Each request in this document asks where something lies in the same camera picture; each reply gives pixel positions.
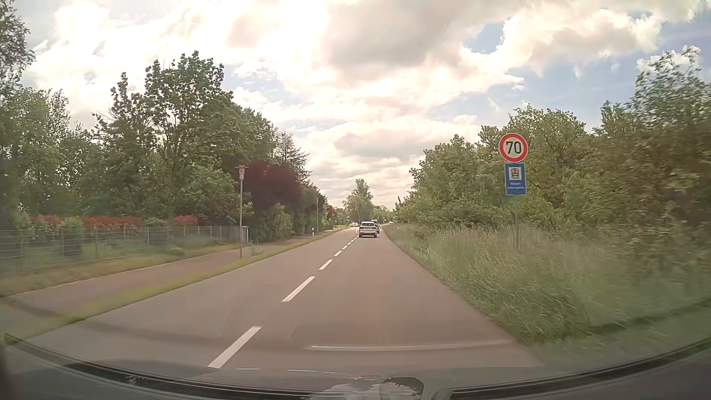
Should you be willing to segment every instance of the number 70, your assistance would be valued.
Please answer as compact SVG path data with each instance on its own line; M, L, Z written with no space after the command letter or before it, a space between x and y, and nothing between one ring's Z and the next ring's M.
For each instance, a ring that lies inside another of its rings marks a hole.
M512 148L513 152L516 154L521 154L521 152L523 152L523 146L521 146L521 142L519 141L507 140L506 144L508 145L508 149L506 150L507 153L511 153Z

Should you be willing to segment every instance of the vegetation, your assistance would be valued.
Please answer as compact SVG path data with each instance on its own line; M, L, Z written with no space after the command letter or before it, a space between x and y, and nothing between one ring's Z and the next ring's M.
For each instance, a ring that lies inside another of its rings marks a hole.
M425 150L387 234L525 342L629 326L711 293L711 84L665 53L587 131L570 112L517 109L480 141ZM498 140L522 134L528 194L515 243Z
M221 88L222 64L197 51L165 68L155 60L142 93L123 73L108 112L85 129L72 123L61 90L20 84L33 54L11 3L0 0L7 43L0 59L0 229L28 228L42 215L136 217L145 226L188 216L200 225L236 225L241 164L248 166L243 223L253 228L251 238L330 227L327 198L305 169L307 154L291 133L232 102ZM0 250L12 251L17 240L3 237Z
M391 212L386 206L373 204L373 194L370 193L370 186L364 179L355 180L355 188L343 201L340 215L341 219L338 220L340 225L372 219L377 219L379 222L391 219Z

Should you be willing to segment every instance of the road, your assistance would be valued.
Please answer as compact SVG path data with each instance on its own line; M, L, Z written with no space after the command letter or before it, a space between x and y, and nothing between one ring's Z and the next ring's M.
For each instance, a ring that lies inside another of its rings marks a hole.
M31 342L107 364L226 370L394 374L538 365L386 235L356 235L346 229Z

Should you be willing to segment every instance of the wire fence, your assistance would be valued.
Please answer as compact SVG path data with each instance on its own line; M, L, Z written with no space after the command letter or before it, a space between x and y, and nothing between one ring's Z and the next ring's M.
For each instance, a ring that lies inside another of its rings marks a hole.
M249 243L249 227L123 226L0 230L0 273L138 253L180 252L232 242Z

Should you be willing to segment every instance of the speed limit sign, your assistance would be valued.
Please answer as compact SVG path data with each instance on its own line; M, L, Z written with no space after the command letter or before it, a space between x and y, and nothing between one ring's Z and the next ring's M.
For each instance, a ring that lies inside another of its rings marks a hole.
M518 133L507 133L498 141L498 151L508 162L521 162L528 154L528 143Z

